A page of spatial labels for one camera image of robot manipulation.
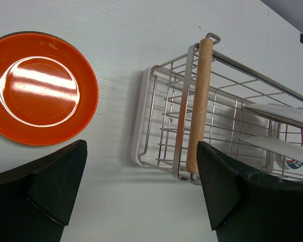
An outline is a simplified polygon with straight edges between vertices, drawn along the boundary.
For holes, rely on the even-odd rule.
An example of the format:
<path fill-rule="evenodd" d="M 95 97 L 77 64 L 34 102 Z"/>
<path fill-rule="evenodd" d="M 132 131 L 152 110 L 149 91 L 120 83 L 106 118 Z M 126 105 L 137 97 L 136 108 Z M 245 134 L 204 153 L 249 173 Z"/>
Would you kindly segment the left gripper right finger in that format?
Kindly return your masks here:
<path fill-rule="evenodd" d="M 197 164 L 218 241 L 303 241 L 303 184 L 227 156 L 207 142 Z"/>

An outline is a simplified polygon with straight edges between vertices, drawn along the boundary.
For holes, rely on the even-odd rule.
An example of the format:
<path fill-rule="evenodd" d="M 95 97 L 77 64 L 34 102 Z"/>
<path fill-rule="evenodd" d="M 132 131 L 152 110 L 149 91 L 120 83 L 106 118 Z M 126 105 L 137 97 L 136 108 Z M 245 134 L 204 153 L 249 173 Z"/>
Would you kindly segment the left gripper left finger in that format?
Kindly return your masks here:
<path fill-rule="evenodd" d="M 60 241 L 87 160 L 87 142 L 0 173 L 0 241 Z"/>

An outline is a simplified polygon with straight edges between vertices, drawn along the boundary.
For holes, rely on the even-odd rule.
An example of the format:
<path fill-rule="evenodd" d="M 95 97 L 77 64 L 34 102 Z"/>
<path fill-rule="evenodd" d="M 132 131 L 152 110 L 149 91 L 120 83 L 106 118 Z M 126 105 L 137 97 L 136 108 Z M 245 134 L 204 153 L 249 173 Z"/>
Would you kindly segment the white printed plate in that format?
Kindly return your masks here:
<path fill-rule="evenodd" d="M 254 103 L 245 105 L 243 109 L 303 129 L 303 110 L 301 109 L 273 103 Z"/>
<path fill-rule="evenodd" d="M 246 136 L 242 141 L 303 163 L 303 147 L 272 137 Z"/>

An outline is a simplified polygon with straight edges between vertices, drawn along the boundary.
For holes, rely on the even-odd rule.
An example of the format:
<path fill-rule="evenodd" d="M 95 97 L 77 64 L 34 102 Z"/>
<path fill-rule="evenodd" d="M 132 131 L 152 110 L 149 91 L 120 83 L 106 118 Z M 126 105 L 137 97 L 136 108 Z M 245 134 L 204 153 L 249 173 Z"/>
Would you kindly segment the orange plate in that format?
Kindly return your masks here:
<path fill-rule="evenodd" d="M 83 131 L 98 104 L 95 73 L 74 46 L 23 31 L 0 38 L 0 134 L 48 146 Z"/>

